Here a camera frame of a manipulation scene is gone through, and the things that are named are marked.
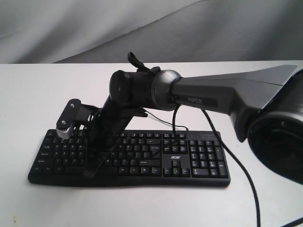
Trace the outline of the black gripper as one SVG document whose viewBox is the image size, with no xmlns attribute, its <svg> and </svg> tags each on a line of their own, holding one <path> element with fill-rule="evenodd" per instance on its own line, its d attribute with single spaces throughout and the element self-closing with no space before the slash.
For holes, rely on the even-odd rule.
<svg viewBox="0 0 303 227">
<path fill-rule="evenodd" d="M 89 148 L 95 151 L 113 148 L 133 117 L 142 113 L 143 109 L 137 106 L 104 104 L 100 110 L 100 116 L 91 125 L 88 134 Z M 87 163 L 82 175 L 94 178 L 98 169 L 99 164 Z"/>
</svg>

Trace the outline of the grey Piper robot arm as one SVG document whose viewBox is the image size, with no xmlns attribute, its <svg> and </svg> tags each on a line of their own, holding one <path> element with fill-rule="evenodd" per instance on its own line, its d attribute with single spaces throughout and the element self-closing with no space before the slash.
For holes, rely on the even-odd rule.
<svg viewBox="0 0 303 227">
<path fill-rule="evenodd" d="M 181 105 L 226 114 L 238 141 L 274 173 L 303 182 L 303 72 L 295 65 L 184 78 L 147 68 L 130 52 L 136 72 L 116 71 L 109 96 L 93 112 L 88 140 L 111 148 L 139 108 L 176 111 Z"/>
</svg>

